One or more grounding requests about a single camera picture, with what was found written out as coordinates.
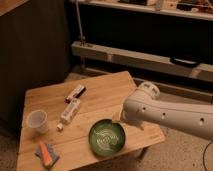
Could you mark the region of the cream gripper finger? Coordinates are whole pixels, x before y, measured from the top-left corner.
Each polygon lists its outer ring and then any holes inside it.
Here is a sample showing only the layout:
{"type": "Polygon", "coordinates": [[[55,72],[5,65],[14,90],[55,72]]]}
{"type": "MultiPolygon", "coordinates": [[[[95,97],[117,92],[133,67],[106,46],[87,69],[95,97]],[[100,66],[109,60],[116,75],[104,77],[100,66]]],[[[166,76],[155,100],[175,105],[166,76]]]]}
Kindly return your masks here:
{"type": "Polygon", "coordinates": [[[121,112],[117,112],[112,116],[113,122],[120,122],[121,121],[121,112]]]}

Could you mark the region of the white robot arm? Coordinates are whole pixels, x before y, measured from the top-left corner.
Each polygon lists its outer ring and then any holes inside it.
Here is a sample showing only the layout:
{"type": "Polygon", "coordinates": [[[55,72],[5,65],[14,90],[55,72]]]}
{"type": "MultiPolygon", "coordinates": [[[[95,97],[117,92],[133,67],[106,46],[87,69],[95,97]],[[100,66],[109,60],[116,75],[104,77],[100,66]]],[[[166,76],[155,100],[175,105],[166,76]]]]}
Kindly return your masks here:
{"type": "Polygon", "coordinates": [[[113,115],[113,122],[142,127],[142,122],[160,124],[213,141],[213,105],[166,102],[152,82],[141,83],[113,115]]]}

